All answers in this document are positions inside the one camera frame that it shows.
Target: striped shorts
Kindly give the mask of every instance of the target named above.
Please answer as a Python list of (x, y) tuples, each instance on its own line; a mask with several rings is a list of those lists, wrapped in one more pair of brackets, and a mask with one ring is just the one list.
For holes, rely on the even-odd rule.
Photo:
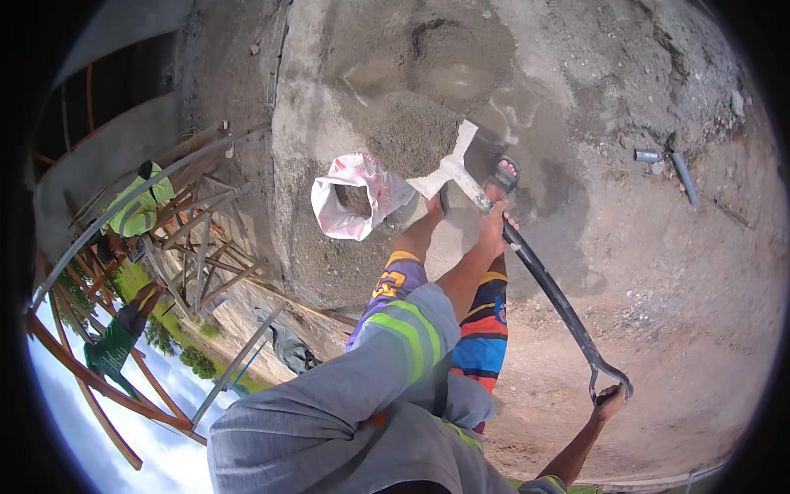
[[(367, 318), (394, 300), (403, 300), (427, 283), (423, 261), (405, 251), (390, 256), (378, 279), (367, 309), (348, 339), (351, 349)], [(453, 350), (451, 372), (466, 375), (482, 384), (489, 393), (494, 389), (507, 347), (505, 288), (507, 277), (489, 271), (480, 281), (469, 313), (461, 323), (461, 339)]]

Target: gray pipe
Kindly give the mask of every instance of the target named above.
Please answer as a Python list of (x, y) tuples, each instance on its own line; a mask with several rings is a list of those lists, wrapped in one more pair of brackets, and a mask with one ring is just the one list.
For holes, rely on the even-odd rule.
[(55, 264), (55, 267), (52, 268), (52, 272), (47, 277), (47, 279), (45, 280), (45, 282), (43, 283), (41, 288), (39, 288), (38, 293), (36, 293), (36, 298), (33, 300), (33, 305), (31, 306), (32, 313), (33, 314), (36, 313), (36, 310), (39, 308), (39, 305), (41, 305), (41, 301), (44, 299), (44, 295), (46, 295), (47, 292), (50, 291), (50, 288), (52, 288), (52, 285), (55, 284), (55, 279), (57, 279), (58, 275), (61, 273), (61, 271), (63, 271), (66, 268), (66, 264), (69, 263), (69, 261), (71, 260), (72, 257), (74, 257), (74, 255), (77, 253), (77, 251), (79, 251), (80, 248), (83, 245), (85, 245), (88, 242), (88, 240), (90, 240), (90, 238), (93, 236), (94, 233), (99, 231), (99, 229), (102, 227), (102, 225), (107, 223), (110, 220), (110, 218), (115, 216), (115, 214), (118, 211), (120, 211), (121, 209), (126, 207), (127, 204), (129, 204), (134, 199), (136, 199), (138, 195), (145, 193), (150, 187), (153, 187), (153, 185), (155, 183), (159, 182), (160, 180), (162, 180), (162, 179), (164, 179), (164, 178), (166, 178), (166, 177), (168, 177), (170, 175), (173, 175), (175, 172), (177, 172), (181, 168), (184, 168), (189, 163), (195, 161), (197, 158), (201, 158), (201, 157), (209, 154), (212, 150), (218, 148), (219, 146), (221, 146), (223, 144), (227, 144), (230, 141), (235, 141), (236, 139), (243, 138), (243, 137), (245, 137), (245, 136), (247, 136), (249, 134), (252, 134), (253, 132), (258, 132), (259, 130), (263, 130), (263, 129), (265, 129), (266, 127), (268, 127), (270, 125), (271, 125), (271, 122), (262, 123), (260, 125), (255, 126), (255, 127), (252, 127), (251, 129), (249, 129), (247, 132), (244, 132), (243, 134), (228, 136), (228, 137), (226, 137), (224, 139), (220, 139), (219, 141), (215, 141), (215, 142), (207, 145), (206, 147), (198, 149), (194, 153), (181, 158), (180, 160), (176, 161), (175, 163), (173, 163), (169, 167), (167, 167), (164, 170), (162, 170), (160, 173), (157, 173), (156, 175), (154, 175), (150, 179), (146, 180), (144, 183), (140, 184), (140, 186), (138, 188), (132, 190), (132, 192), (130, 194), (128, 194), (127, 196), (123, 197), (120, 201), (116, 202), (114, 206), (112, 206), (110, 209), (108, 209), (106, 213), (101, 215), (101, 217), (98, 220), (94, 221), (93, 224), (90, 225), (88, 227), (88, 229), (85, 230), (85, 232), (83, 232), (83, 234), (80, 235), (80, 237), (77, 240), (74, 241), (74, 243), (71, 244), (71, 247), (69, 248), (69, 250), (66, 251), (66, 253), (63, 255), (63, 257), (60, 258), (58, 263)]
[(634, 149), (634, 161), (645, 161), (655, 163), (660, 159), (658, 153), (650, 149)]
[(678, 170), (678, 175), (680, 175), (680, 179), (683, 181), (683, 185), (686, 187), (686, 194), (689, 196), (691, 205), (699, 206), (699, 196), (697, 195), (697, 189), (694, 188), (694, 181), (691, 179), (691, 174), (689, 173), (689, 169), (686, 166), (686, 161), (683, 159), (683, 155), (680, 153), (672, 153), (669, 156), (672, 158), (672, 163), (675, 164), (675, 168)]
[(242, 360), (244, 360), (244, 357), (250, 352), (252, 347), (255, 345), (255, 342), (261, 339), (261, 336), (263, 336), (263, 334), (266, 332), (272, 322), (274, 322), (274, 319), (277, 318), (277, 316), (280, 314), (280, 311), (283, 310), (285, 304), (287, 303), (288, 302), (283, 302), (282, 304), (278, 305), (277, 308), (274, 309), (271, 314), (269, 314), (269, 317), (267, 317), (263, 324), (261, 324), (261, 327), (258, 328), (258, 331), (255, 331), (255, 334), (252, 335), (252, 338), (250, 338), (246, 345), (244, 345), (244, 348), (241, 349), (239, 355), (237, 355), (231, 364), (228, 365), (228, 368), (225, 369), (225, 373), (216, 382), (214, 388), (211, 389), (209, 396), (205, 397), (203, 404), (200, 405), (200, 408), (197, 409), (194, 417), (192, 417), (192, 432), (195, 432), (195, 429), (198, 428), (198, 422), (200, 422), (200, 419), (203, 417), (205, 411), (208, 410), (211, 404), (214, 402), (214, 398), (216, 398), (216, 396), (220, 393), (222, 386), (228, 383), (233, 371), (235, 371), (239, 364), (242, 363)]

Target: shovel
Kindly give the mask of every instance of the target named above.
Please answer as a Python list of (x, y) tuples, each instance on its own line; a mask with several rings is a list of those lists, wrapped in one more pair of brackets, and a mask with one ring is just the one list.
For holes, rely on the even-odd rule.
[[(493, 204), (483, 191), (483, 188), (471, 175), (469, 175), (469, 172), (466, 171), (466, 167), (464, 166), (466, 149), (475, 137), (476, 132), (477, 126), (468, 120), (464, 120), (458, 127), (458, 139), (456, 140), (453, 154), (443, 157), (439, 162), (439, 168), (430, 175), (408, 179), (406, 182), (424, 197), (432, 198), (439, 192), (439, 189), (442, 188), (445, 182), (454, 180), (461, 190), (464, 191), (464, 194), (472, 199), (478, 208), (487, 213), (491, 210)], [(622, 371), (606, 363), (598, 352), (595, 343), (593, 343), (593, 339), (585, 329), (584, 324), (581, 323), (579, 316), (576, 315), (576, 312), (574, 312), (574, 309), (570, 306), (565, 294), (559, 289), (559, 286), (557, 286), (554, 278), (548, 273), (543, 263), (540, 262), (535, 253), (532, 252), (532, 249), (529, 248), (529, 245), (527, 245), (521, 237), (518, 230), (507, 221), (505, 221), (504, 224), (505, 228), (502, 236), (505, 237), (505, 240), (510, 244), (510, 247), (518, 258), (524, 263), (524, 266), (527, 266), (527, 269), (532, 273), (535, 281), (538, 282), (538, 285), (540, 285), (546, 293), (551, 304), (554, 305), (554, 309), (557, 310), (562, 320), (565, 321), (570, 333), (574, 336), (574, 340), (576, 340), (581, 352), (584, 353), (587, 359), (590, 371), (592, 372), (589, 388), (592, 402), (599, 405), (608, 398), (596, 396), (595, 383), (598, 379), (599, 372), (603, 372), (620, 381), (620, 383), (626, 387), (626, 399), (630, 398), (631, 395), (634, 394), (634, 386), (631, 384), (631, 381)]]

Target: number on shorts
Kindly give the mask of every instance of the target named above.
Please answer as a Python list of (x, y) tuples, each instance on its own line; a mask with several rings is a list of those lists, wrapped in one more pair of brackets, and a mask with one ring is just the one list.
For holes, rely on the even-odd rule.
[[(385, 281), (386, 278), (392, 278), (393, 281)], [(379, 295), (395, 297), (395, 288), (403, 286), (405, 281), (406, 275), (398, 273), (397, 271), (393, 271), (392, 273), (387, 273), (385, 271), (382, 277), (378, 279), (376, 289), (373, 291), (373, 298)]]

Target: neon green stripe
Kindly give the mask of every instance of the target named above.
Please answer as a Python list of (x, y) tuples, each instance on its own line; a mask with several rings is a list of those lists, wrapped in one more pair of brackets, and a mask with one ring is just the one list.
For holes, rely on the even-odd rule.
[(412, 355), (414, 356), (414, 369), (412, 370), (412, 382), (423, 374), (423, 346), (419, 343), (419, 335), (417, 330), (411, 324), (389, 317), (387, 314), (381, 312), (373, 314), (367, 318), (368, 321), (377, 322), (382, 326), (387, 326), (394, 329), (400, 334), (403, 334), (408, 343), (412, 347)]
[(462, 441), (464, 441), (467, 444), (472, 444), (473, 446), (477, 446), (477, 449), (480, 450), (480, 453), (483, 452), (483, 445), (480, 444), (480, 441), (478, 441), (477, 439), (475, 439), (473, 437), (469, 437), (466, 434), (464, 434), (464, 432), (461, 430), (460, 427), (458, 427), (457, 425), (452, 424), (450, 422), (445, 422), (445, 421), (439, 419), (439, 417), (436, 417), (436, 420), (438, 420), (439, 422), (442, 422), (442, 424), (446, 425), (447, 427), (449, 427), (451, 429), (455, 429), (455, 432), (458, 433), (458, 435), (461, 437)]
[(389, 305), (406, 309), (417, 316), (417, 319), (419, 319), (423, 326), (425, 326), (425, 329), (428, 330), (428, 337), (431, 339), (431, 346), (434, 347), (434, 365), (436, 365), (439, 362), (439, 358), (441, 358), (441, 355), (439, 355), (441, 352), (441, 345), (439, 344), (439, 336), (436, 334), (434, 326), (423, 317), (417, 306), (414, 304), (410, 304), (409, 302), (405, 302), (403, 300), (396, 300), (394, 302), (390, 302)]
[(543, 479), (545, 479), (547, 481), (550, 481), (552, 484), (554, 484), (554, 486), (557, 489), (559, 489), (559, 491), (562, 492), (562, 494), (567, 494), (566, 490), (564, 488), (560, 487), (559, 483), (557, 483), (558, 478), (556, 476), (554, 476), (554, 475), (544, 475), (541, 478), (536, 479), (536, 480), (542, 481)]

